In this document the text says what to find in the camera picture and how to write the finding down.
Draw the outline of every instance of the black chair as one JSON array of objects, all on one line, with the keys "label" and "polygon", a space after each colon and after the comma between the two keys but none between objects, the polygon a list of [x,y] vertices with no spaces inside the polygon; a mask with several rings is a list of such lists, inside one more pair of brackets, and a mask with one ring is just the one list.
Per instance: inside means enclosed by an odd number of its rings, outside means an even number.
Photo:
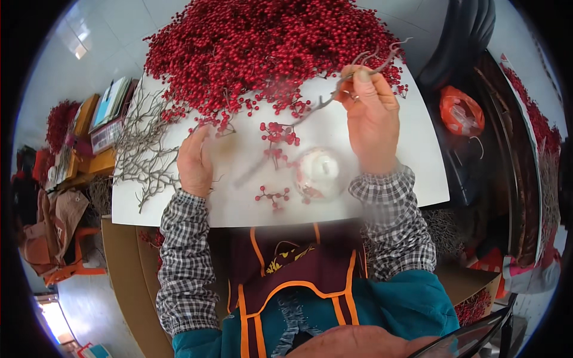
[{"label": "black chair", "polygon": [[494,0],[450,0],[438,46],[415,79],[434,124],[450,191],[450,202],[433,208],[470,205],[484,182],[482,142],[449,132],[439,114],[439,99],[447,85],[468,93],[464,85],[489,44],[495,18]]}]

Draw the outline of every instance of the hand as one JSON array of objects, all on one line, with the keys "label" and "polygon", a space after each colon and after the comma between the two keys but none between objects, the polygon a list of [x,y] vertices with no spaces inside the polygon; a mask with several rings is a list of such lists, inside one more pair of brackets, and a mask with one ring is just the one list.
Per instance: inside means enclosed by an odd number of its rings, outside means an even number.
[{"label": "hand", "polygon": [[342,83],[334,98],[341,102],[348,117],[348,134],[352,151],[363,172],[383,175],[396,165],[396,147],[400,132],[400,105],[394,92],[380,73],[368,75],[368,67],[348,65],[342,77],[356,71]]},{"label": "hand", "polygon": [[177,169],[183,191],[200,198],[207,197],[213,181],[208,125],[202,126],[183,141],[179,147]]}]

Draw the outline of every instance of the floor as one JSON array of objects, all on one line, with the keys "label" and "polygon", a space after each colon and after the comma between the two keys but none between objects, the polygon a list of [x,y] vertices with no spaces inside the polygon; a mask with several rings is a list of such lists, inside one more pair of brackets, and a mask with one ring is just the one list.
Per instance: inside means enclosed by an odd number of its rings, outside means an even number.
[{"label": "floor", "polygon": [[80,345],[102,344],[113,357],[144,357],[123,320],[107,275],[68,278],[58,284],[58,296]]},{"label": "floor", "polygon": [[[27,144],[39,149],[45,145],[46,117],[59,101],[101,94],[112,79],[140,77],[147,52],[142,38],[169,23],[187,2],[76,2],[46,39],[38,57],[18,116],[15,148]],[[356,4],[377,9],[396,36],[414,37],[404,48],[410,70],[416,75],[438,44],[448,2],[357,0]],[[495,57],[501,53],[508,56],[541,111],[558,126],[562,137],[567,136],[563,112],[525,22],[508,0],[496,0],[496,10],[496,27],[488,49]],[[565,236],[560,230],[556,243],[564,247]],[[116,357],[143,356],[123,321],[106,275],[73,277],[60,283],[58,291],[64,314],[80,344],[101,343]],[[516,314],[529,321],[526,340],[535,331],[551,297],[552,292],[518,298]]]}]

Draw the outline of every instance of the fingernail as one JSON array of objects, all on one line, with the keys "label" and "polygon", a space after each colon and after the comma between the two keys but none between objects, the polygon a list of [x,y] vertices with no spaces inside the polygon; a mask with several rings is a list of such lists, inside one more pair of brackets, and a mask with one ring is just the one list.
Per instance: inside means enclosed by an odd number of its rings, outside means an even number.
[{"label": "fingernail", "polygon": [[370,75],[365,70],[358,70],[354,73],[360,82],[370,82]]}]

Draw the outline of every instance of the eyeglasses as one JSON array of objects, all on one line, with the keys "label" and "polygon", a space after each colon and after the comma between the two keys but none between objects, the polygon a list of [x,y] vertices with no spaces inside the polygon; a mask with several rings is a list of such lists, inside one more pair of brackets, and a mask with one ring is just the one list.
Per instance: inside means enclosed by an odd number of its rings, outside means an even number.
[{"label": "eyeglasses", "polygon": [[472,357],[480,351],[501,328],[500,358],[506,358],[513,330],[513,303],[517,294],[512,293],[507,307],[462,327],[414,352],[408,358]]}]

